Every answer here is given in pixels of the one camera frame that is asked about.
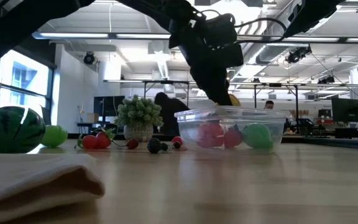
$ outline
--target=man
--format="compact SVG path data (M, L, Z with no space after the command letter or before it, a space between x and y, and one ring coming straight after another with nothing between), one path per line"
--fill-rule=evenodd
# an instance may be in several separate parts
M179 125L174 114L176 112L187 111L189 107L176 98L169 98L165 93L157 93L154 103L161 106L160 116L162 117L164 125L160 130L165 135L178 136Z
M265 104L265 108L264 109L267 109L267 110L272 110L274 108L274 102L269 100L269 101L266 101L266 104Z

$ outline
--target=window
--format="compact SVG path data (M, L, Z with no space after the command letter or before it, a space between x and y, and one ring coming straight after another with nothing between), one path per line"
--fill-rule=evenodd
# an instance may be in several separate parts
M41 106L46 106L46 99L39 96L32 96L25 93L8 90L6 88L1 88L0 107L17 105L28 106L42 116Z
M0 59L0 83L40 95L48 92L49 71L47 66L13 50Z

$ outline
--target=window frame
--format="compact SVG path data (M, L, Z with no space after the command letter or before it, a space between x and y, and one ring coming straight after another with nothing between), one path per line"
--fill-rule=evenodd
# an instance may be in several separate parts
M4 88L4 89L11 90L11 91L14 91L14 92L22 93L22 94L25 94L25 95L45 98L45 108L48 109L49 111L51 111L51 107L52 107L52 91L53 91L53 74L55 72L55 68L51 67L51 66L48 66L48 65L40 62L39 60L36 60L36 58L29 57L28 55L23 54L23 53L21 53L21 52L19 52L17 50L14 50L14 51L16 51L17 53L19 53L19 54L21 54L21 55L23 55L23 56L25 56L27 58L30 58L32 60L35 60L36 62L41 63L42 65L45 65L46 67L48 67L47 94L43 95L43 94L36 93L36 92L30 91L30 90L26 90L24 88L19 88L19 87L16 87L16 86L7 85L7 84L3 84L3 83L0 83L0 89Z

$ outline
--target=plastic container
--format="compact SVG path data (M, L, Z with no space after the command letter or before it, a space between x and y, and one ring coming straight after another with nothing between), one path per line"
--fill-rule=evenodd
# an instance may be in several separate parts
M188 149L253 149L272 152L283 137L287 111L214 106L175 113Z

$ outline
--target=white cloth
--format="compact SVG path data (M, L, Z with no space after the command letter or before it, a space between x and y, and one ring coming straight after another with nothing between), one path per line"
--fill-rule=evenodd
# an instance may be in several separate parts
M0 154L0 222L104 195L86 154Z

